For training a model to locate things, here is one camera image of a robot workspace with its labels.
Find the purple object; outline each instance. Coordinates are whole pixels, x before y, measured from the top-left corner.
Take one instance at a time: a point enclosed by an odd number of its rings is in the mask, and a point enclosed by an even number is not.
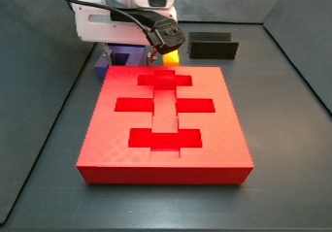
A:
[[[112,65],[145,66],[145,46],[108,44],[112,55]],[[98,79],[104,79],[109,68],[106,56],[101,55],[96,64],[94,71]]]

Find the table surface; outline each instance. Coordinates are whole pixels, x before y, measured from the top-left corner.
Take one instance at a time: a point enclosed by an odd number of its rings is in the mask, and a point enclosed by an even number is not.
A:
[[[4,231],[332,228],[332,122],[306,83],[260,25],[180,26],[240,43],[234,60],[190,60],[185,44],[180,61],[221,68],[256,164],[245,183],[85,184],[74,161],[101,87],[96,47]]]

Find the gray wall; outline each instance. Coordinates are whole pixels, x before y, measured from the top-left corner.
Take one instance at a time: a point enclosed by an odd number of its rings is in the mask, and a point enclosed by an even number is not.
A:
[[[178,20],[262,23],[278,0],[176,0]]]
[[[60,0],[0,0],[0,224],[82,67],[90,43]]]
[[[280,0],[264,26],[332,112],[332,0]]]

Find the red box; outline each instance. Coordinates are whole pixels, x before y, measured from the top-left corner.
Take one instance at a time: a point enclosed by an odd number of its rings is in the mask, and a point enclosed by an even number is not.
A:
[[[253,169],[218,67],[109,68],[77,170],[88,183],[241,183]]]

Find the white robot body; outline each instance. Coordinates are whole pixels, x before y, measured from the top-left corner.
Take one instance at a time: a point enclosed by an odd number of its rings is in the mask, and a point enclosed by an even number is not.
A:
[[[78,0],[112,7],[132,9],[133,6],[160,13],[176,20],[173,0],[164,0],[162,7],[150,7],[149,0]],[[76,32],[82,41],[130,45],[149,45],[145,34],[133,22],[120,22],[110,19],[110,12],[84,5],[70,4],[74,11]]]

